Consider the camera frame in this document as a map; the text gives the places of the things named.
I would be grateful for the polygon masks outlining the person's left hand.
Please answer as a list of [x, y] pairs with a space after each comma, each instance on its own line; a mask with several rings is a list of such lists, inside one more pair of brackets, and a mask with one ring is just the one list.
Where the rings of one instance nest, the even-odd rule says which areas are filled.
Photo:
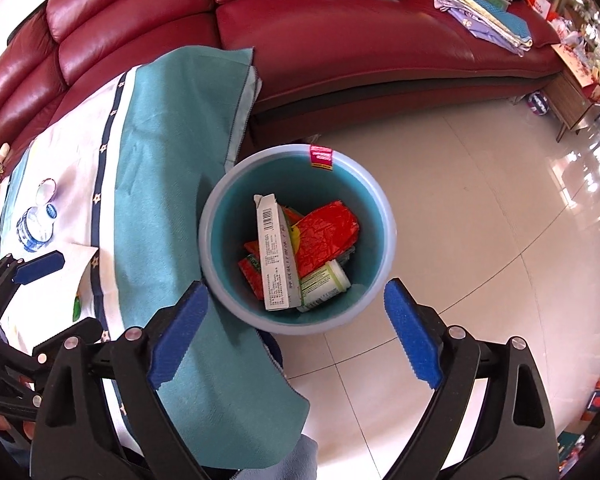
[[[34, 438], [34, 433], [35, 433], [35, 423], [34, 422], [29, 422], [28, 420], [17, 420], [16, 426], [22, 429], [23, 434], [26, 436], [26, 438], [29, 441], [31, 441]], [[5, 416], [0, 415], [0, 431], [9, 431], [9, 430], [12, 430], [12, 424], [9, 422], [9, 420]]]

